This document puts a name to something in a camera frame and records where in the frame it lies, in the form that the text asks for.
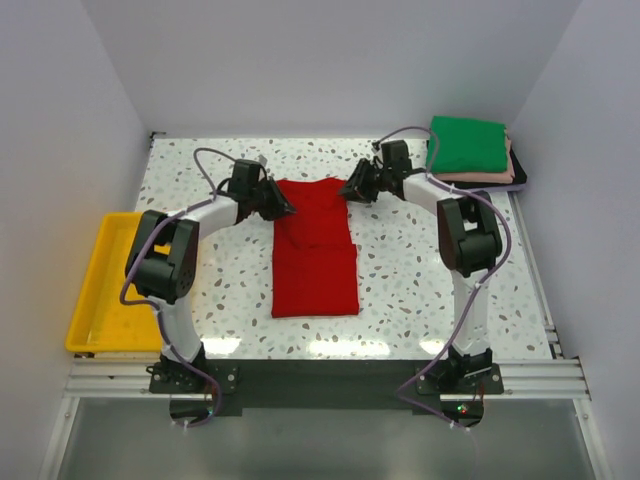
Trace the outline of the red t shirt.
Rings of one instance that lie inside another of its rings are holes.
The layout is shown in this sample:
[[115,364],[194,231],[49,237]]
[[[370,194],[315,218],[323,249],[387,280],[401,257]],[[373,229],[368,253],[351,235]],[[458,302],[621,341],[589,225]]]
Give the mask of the red t shirt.
[[274,222],[274,318],[359,313],[357,247],[339,194],[344,185],[337,178],[278,182],[296,213]]

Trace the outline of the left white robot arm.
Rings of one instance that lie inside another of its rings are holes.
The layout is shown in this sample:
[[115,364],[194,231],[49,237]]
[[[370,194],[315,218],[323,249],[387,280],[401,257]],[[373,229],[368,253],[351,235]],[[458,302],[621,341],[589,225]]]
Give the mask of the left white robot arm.
[[185,392],[207,380],[204,345],[195,331],[190,292],[196,279],[200,241],[258,214],[275,221],[296,213],[266,159],[237,159],[231,177],[210,182],[210,196],[171,212],[145,211],[125,266],[119,300],[151,308],[162,339],[161,363],[173,368],[173,382]]

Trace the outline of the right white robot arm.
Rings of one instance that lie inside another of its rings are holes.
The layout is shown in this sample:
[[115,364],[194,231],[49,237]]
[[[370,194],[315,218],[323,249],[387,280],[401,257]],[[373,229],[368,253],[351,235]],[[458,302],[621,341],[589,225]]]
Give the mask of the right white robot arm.
[[455,326],[442,351],[418,376],[439,391],[469,392],[493,364],[488,285],[507,256],[501,217],[487,194],[465,192],[414,167],[405,141],[378,141],[373,150],[374,157],[358,162],[339,194],[371,204],[388,192],[436,217],[441,262],[453,282]]

